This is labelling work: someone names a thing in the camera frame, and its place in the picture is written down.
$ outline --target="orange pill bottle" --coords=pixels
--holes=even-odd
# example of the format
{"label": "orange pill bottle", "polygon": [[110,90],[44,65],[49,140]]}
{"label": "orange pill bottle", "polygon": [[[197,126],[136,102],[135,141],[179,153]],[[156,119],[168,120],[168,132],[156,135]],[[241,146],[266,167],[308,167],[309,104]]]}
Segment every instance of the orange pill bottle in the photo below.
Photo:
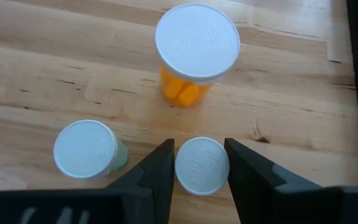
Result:
{"label": "orange pill bottle", "polygon": [[233,66],[240,38],[223,12],[205,4],[182,4],[167,11],[155,31],[162,59],[160,87],[170,104],[197,105]]}

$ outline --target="table surface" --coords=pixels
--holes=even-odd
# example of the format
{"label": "table surface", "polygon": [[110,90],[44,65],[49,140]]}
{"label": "table surface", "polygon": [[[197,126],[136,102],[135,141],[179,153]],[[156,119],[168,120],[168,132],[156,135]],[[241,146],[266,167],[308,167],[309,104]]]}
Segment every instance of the table surface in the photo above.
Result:
{"label": "table surface", "polygon": [[[235,138],[323,186],[358,185],[358,109],[345,0],[199,0],[236,24],[241,54],[207,99],[158,89],[155,25],[181,0],[0,0],[0,190],[104,187],[167,138]],[[129,148],[125,171],[62,175],[59,131],[97,119]],[[238,223],[229,187],[175,181],[170,223]]]}

